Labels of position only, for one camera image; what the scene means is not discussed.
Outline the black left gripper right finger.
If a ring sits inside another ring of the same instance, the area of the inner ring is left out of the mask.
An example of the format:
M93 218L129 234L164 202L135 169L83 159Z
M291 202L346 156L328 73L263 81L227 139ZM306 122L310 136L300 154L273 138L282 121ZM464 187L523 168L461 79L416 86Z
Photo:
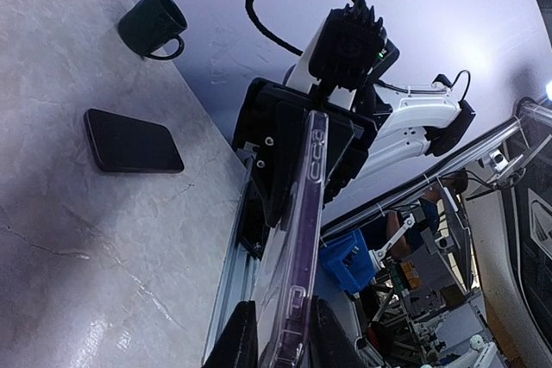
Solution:
M314 296L310 306L309 364L315 368L365 367L329 303Z

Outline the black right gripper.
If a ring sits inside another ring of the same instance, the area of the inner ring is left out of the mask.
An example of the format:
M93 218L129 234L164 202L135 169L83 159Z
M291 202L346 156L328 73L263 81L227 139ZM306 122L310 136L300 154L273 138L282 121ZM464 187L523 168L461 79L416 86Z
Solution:
M264 78L252 81L241 106L231 146L237 150L249 143L259 148L253 181L270 228L284 214L301 155L304 124L313 109L309 96ZM331 103L324 104L322 112L329 118L323 195L323 203L328 204L359 174L377 130L373 119Z

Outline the dark red phone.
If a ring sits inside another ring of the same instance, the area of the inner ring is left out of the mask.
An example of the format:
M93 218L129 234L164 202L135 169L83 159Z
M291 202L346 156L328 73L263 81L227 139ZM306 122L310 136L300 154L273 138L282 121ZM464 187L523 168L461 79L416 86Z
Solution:
M96 166L113 173L181 173L185 164L167 127L88 109L84 124Z

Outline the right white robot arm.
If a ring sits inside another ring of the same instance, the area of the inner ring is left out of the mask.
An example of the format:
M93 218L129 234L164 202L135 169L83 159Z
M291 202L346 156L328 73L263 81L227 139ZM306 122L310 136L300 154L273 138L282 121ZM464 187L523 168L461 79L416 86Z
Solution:
M319 85L300 64L281 84L256 78L238 115L232 147L257 154L254 186L269 227L279 221L290 196L304 122L315 108ZM357 177L405 159L450 151L475 117L465 99L453 96L453 89L443 75L424 90L380 80L354 90L335 89L321 108L329 119L323 201L332 202Z

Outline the clear magsafe phone case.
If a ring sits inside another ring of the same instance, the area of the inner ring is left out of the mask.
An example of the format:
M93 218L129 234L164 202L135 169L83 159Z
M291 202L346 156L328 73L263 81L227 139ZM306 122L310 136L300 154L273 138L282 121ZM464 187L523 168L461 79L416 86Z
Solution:
M326 182L328 117L311 111L285 213L268 238L253 299L258 366L297 367L308 344Z

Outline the black phone table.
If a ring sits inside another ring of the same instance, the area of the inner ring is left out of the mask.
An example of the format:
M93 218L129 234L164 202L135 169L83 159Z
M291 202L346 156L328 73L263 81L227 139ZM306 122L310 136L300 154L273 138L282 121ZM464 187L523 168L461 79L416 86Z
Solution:
M313 128L305 144L305 155L298 175L297 195L292 211L293 249L289 271L289 290L285 300L285 324L279 363L296 367L304 350L309 325L308 306L316 269L320 231L320 202L325 173L326 133Z

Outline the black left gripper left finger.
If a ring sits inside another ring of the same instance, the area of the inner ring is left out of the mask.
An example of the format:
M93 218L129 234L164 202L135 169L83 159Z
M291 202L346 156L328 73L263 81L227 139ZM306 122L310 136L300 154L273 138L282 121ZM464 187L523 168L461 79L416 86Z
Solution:
M242 301L226 323L203 368L254 368L259 349L254 301Z

